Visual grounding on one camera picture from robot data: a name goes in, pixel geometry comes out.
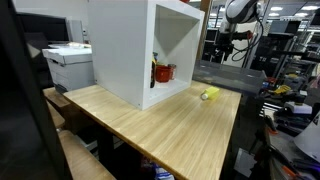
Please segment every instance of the shelf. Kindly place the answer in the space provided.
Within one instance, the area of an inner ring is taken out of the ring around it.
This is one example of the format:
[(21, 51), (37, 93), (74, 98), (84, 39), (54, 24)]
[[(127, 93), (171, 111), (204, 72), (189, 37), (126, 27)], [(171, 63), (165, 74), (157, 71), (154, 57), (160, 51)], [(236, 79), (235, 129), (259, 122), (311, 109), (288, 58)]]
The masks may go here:
[(199, 10), (181, 1), (157, 1), (160, 7), (161, 18), (165, 19), (194, 19), (199, 20)]
[[(88, 12), (97, 84), (141, 110), (190, 86), (204, 12), (168, 0), (90, 0)], [(152, 52), (177, 72), (150, 89)]]
[(181, 89), (187, 86), (187, 83), (184, 81), (180, 81), (178, 79), (170, 80), (167, 83), (158, 83), (156, 82), (154, 88), (150, 89), (150, 100), (155, 99), (157, 97), (168, 94), (169, 96), (173, 95), (173, 91), (177, 89)]

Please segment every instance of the yellow object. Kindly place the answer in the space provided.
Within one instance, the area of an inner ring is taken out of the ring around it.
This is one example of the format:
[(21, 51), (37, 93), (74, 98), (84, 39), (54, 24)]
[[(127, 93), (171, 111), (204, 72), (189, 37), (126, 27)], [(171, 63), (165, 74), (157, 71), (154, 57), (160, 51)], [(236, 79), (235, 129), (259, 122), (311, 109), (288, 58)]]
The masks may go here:
[(219, 95), (219, 89), (216, 87), (209, 87), (208, 89), (204, 90), (204, 92), (201, 94), (201, 99), (207, 100), (207, 99), (214, 99)]
[(154, 56), (152, 56), (152, 62), (153, 62), (154, 64), (157, 64), (157, 61), (156, 61), (156, 59), (154, 59)]
[(277, 90), (274, 91), (275, 94), (281, 94), (281, 93), (285, 93), (287, 91), (291, 90), (291, 88), (289, 86), (286, 85), (281, 85)]
[(288, 74), (288, 76), (292, 77), (292, 78), (297, 78), (298, 77), (298, 75), (296, 75), (296, 74)]
[(158, 61), (158, 62), (157, 62), (157, 66), (165, 66), (165, 64)]

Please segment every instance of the white wall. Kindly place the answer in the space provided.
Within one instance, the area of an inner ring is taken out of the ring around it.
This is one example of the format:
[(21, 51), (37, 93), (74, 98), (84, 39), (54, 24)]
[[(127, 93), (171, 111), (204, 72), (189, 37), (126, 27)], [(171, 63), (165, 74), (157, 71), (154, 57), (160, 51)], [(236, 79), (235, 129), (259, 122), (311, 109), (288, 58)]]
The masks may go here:
[(84, 29), (88, 27), (87, 0), (14, 0), (17, 12), (66, 17), (81, 20)]

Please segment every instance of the red object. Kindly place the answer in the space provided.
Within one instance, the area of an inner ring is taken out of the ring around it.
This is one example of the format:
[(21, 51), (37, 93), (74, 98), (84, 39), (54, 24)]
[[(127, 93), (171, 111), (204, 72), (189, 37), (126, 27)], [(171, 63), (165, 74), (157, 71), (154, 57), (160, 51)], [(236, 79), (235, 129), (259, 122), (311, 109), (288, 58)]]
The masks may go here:
[(277, 79), (276, 78), (273, 78), (273, 77), (268, 77), (267, 78), (267, 81), (271, 84), (275, 84), (277, 82)]
[(251, 31), (247, 31), (247, 38), (251, 39), (253, 37), (253, 33)]
[(168, 82), (170, 79), (171, 68), (166, 66), (157, 66), (156, 67), (156, 81)]
[(278, 134), (278, 131), (273, 131), (271, 128), (269, 128), (268, 127), (268, 132), (270, 133), (270, 134), (273, 134), (273, 135), (276, 135), (276, 134)]
[(295, 179), (295, 177), (299, 176), (299, 174), (295, 174), (295, 173), (294, 173), (293, 171), (291, 171), (291, 169), (289, 169), (287, 166), (282, 166), (282, 170), (283, 170), (284, 172), (286, 172), (287, 175), (289, 175), (290, 177), (292, 177), (292, 178), (294, 178), (294, 179)]

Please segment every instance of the monitor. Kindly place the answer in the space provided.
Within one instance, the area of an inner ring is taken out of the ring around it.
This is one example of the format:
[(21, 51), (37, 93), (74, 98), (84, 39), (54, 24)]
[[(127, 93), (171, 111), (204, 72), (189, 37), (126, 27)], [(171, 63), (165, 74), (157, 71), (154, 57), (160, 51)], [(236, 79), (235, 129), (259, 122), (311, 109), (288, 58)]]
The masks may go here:
[(271, 23), (269, 33), (292, 33), (298, 32), (301, 21), (278, 21), (274, 20)]
[(25, 33), (43, 33), (48, 41), (69, 41), (66, 18), (18, 13)]

